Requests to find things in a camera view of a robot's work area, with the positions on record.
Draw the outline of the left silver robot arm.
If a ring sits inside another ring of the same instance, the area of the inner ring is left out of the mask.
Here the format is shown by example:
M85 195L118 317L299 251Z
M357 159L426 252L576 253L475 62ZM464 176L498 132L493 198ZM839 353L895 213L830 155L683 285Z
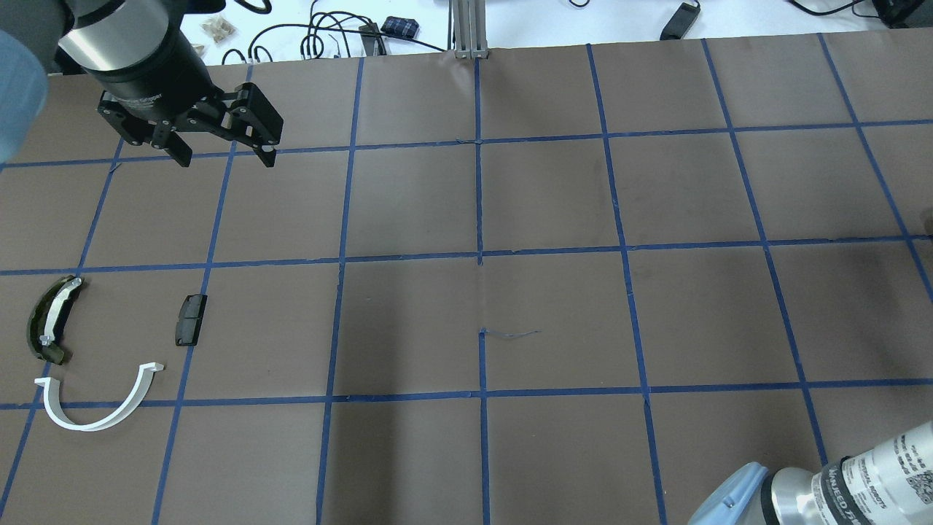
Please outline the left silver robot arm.
M130 145L190 165L185 133L210 133L276 163L283 117L254 83L214 84L181 29L187 15L220 13L223 1L4 1L2 160L20 152L64 55L103 87L100 114Z

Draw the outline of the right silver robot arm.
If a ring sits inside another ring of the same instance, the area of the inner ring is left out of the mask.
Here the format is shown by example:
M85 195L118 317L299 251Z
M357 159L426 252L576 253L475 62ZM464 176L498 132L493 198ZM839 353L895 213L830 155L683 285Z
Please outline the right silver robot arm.
M819 472L746 463L690 524L930 524L931 422Z

